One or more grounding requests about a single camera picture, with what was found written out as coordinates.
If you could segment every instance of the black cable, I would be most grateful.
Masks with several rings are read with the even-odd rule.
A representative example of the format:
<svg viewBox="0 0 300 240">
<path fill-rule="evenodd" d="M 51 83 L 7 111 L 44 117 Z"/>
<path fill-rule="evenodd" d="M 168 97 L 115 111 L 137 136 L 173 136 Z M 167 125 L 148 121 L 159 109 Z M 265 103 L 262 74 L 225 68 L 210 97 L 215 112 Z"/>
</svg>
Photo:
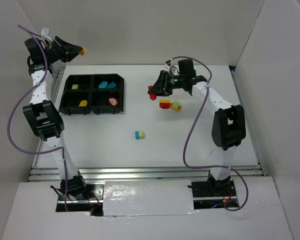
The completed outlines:
<svg viewBox="0 0 300 240">
<path fill-rule="evenodd" d="M 39 43 L 41 44 L 41 46 L 46 49 L 46 44 L 44 41 L 42 41 L 41 39 L 39 39 Z"/>
<path fill-rule="evenodd" d="M 49 41 L 46 39 L 46 40 L 44 40 L 44 42 L 45 42 L 45 49 L 49 49 L 50 48 Z"/>
<path fill-rule="evenodd" d="M 62 197 L 62 196 L 64 196 L 64 194 L 63 195 L 61 195 L 58 191 L 60 191 L 61 192 L 61 190 L 60 189 L 58 189 L 58 188 L 55 188 L 54 186 L 50 186 L 50 188 L 52 188 L 53 189 L 53 191 L 55 191 L 55 193 L 59 196 L 59 197 Z"/>
<path fill-rule="evenodd" d="M 176 70 L 176 72 L 180 75 L 180 72 L 178 71 L 178 68 L 176 67 L 176 66 L 174 66 L 174 65 L 172 65 L 171 67 L 170 67 L 170 69 L 169 69 L 169 73 L 172 75 L 172 76 L 176 76 L 176 75 L 174 75 L 173 73 L 172 73 L 172 71 L 171 71 L 171 68 L 175 68 L 175 70 Z"/>
</svg>

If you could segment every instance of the white tabletop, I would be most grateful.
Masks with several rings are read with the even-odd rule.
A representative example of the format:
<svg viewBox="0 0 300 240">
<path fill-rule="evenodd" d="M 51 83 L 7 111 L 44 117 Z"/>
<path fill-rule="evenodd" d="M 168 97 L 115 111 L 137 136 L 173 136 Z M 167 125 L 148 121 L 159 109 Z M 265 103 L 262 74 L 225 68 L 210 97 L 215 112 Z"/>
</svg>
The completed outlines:
<svg viewBox="0 0 300 240">
<path fill-rule="evenodd" d="M 209 66 L 211 86 L 226 100 L 239 104 L 228 66 Z M 79 168 L 183 167 L 182 152 L 186 137 L 201 102 L 182 89 L 165 99 L 179 101 L 180 112 L 159 108 L 159 98 L 151 101 L 148 86 L 158 79 L 162 65 L 86 65 L 67 66 L 58 90 L 55 107 L 59 109 L 65 82 L 69 75 L 119 74 L 124 78 L 124 112 L 122 114 L 62 115 L 64 139 L 73 162 Z M 209 77 L 201 66 L 197 75 Z M 215 164 L 216 146 L 212 141 L 213 116 L 204 110 L 187 148 L 190 165 Z M 135 131 L 144 131 L 144 139 L 135 139 Z M 43 143 L 41 150 L 48 147 Z M 234 156 L 234 166 L 258 164 L 247 131 L 246 138 Z M 38 156 L 39 168 L 56 168 L 52 155 Z"/>
</svg>

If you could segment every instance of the black tray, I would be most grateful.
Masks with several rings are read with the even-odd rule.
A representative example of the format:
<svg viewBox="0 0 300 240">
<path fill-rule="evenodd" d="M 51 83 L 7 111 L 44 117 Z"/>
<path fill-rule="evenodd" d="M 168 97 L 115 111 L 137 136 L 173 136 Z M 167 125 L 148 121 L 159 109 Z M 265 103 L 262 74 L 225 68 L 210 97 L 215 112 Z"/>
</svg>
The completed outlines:
<svg viewBox="0 0 300 240">
<path fill-rule="evenodd" d="M 99 88 L 102 82 L 112 88 Z M 70 75 L 64 86 L 59 112 L 71 114 L 117 114 L 124 111 L 125 80 L 118 74 Z M 115 98 L 117 105 L 112 105 Z"/>
</svg>

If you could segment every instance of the colored block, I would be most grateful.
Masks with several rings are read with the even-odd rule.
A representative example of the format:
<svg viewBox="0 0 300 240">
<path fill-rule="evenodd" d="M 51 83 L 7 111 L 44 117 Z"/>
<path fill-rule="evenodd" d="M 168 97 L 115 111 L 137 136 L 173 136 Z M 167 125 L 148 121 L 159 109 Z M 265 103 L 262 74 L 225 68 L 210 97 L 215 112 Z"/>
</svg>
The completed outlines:
<svg viewBox="0 0 300 240">
<path fill-rule="evenodd" d="M 107 85 L 108 83 L 106 81 L 103 81 L 102 83 L 100 83 L 99 88 L 104 89 Z"/>
<path fill-rule="evenodd" d="M 112 106 L 117 106 L 117 105 L 119 104 L 118 99 L 116 99 L 115 97 L 110 97 L 110 98 L 109 98 L 109 103 L 110 103 Z"/>
<path fill-rule="evenodd" d="M 81 56 L 83 56 L 83 55 L 85 55 L 85 53 L 87 52 L 87 49 L 85 48 L 85 47 L 81 47 L 82 48 L 82 50 L 81 51 L 79 51 L 79 54 L 81 55 Z"/>
<path fill-rule="evenodd" d="M 160 100 L 159 107 L 162 109 L 170 108 L 171 101 L 170 100 Z"/>
<path fill-rule="evenodd" d="M 114 82 L 110 83 L 109 85 L 107 85 L 105 88 L 106 89 L 113 89 L 117 86 L 117 84 L 115 84 Z"/>
<path fill-rule="evenodd" d="M 88 104 L 88 101 L 87 100 L 82 100 L 79 104 L 79 107 L 86 107 Z"/>
<path fill-rule="evenodd" d="M 180 106 L 180 102 L 178 102 L 178 101 L 175 101 L 175 102 L 172 104 L 172 108 L 173 108 L 173 109 L 178 109 L 179 106 Z"/>
<path fill-rule="evenodd" d="M 135 139 L 144 139 L 145 138 L 145 133 L 143 131 L 135 131 Z"/>
<path fill-rule="evenodd" d="M 79 88 L 79 84 L 73 84 L 72 87 L 71 87 L 72 90 L 75 90 L 75 89 L 78 89 L 78 88 Z"/>
<path fill-rule="evenodd" d="M 156 100 L 157 99 L 157 95 L 155 93 L 150 93 L 149 94 L 149 97 L 152 101 Z"/>
<path fill-rule="evenodd" d="M 174 108 L 173 105 L 174 105 L 174 104 L 171 103 L 171 104 L 170 104 L 170 108 L 171 108 L 172 110 L 175 110 L 176 112 L 180 112 L 182 106 L 179 105 L 178 108 Z"/>
</svg>

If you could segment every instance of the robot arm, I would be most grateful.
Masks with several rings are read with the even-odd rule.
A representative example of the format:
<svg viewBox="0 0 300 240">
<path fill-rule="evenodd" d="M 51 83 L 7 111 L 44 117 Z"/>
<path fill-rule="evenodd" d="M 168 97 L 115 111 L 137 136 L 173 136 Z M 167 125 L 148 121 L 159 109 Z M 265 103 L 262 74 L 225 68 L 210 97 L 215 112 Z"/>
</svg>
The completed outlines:
<svg viewBox="0 0 300 240">
<path fill-rule="evenodd" d="M 241 105 L 234 106 L 212 87 L 207 86 L 207 79 L 197 76 L 191 59 L 178 61 L 179 75 L 162 70 L 155 84 L 149 87 L 148 94 L 152 100 L 156 96 L 170 96 L 173 89 L 183 89 L 201 102 L 207 92 L 205 106 L 214 116 L 211 136 L 218 147 L 218 160 L 215 165 L 231 167 L 234 154 L 241 141 L 246 137 L 245 113 Z M 213 167 L 209 172 L 208 183 L 212 193 L 222 193 L 230 182 L 230 169 Z"/>
<path fill-rule="evenodd" d="M 73 163 L 62 131 L 65 129 L 63 120 L 51 101 L 52 64 L 57 60 L 70 62 L 79 54 L 83 55 L 86 50 L 81 46 L 69 44 L 57 36 L 54 40 L 49 37 L 49 30 L 44 28 L 41 33 L 40 42 L 45 45 L 44 52 L 48 63 L 48 73 L 44 81 L 41 81 L 45 74 L 45 64 L 42 52 L 33 38 L 25 41 L 25 45 L 30 52 L 28 57 L 29 73 L 33 86 L 38 86 L 32 93 L 30 104 L 23 107 L 23 114 L 28 121 L 34 135 L 40 137 L 51 148 L 64 148 L 65 159 L 61 151 L 52 152 L 60 173 L 60 189 L 64 193 L 67 179 L 67 193 L 77 199 L 83 197 L 86 191 L 86 183 L 78 168 Z"/>
</svg>

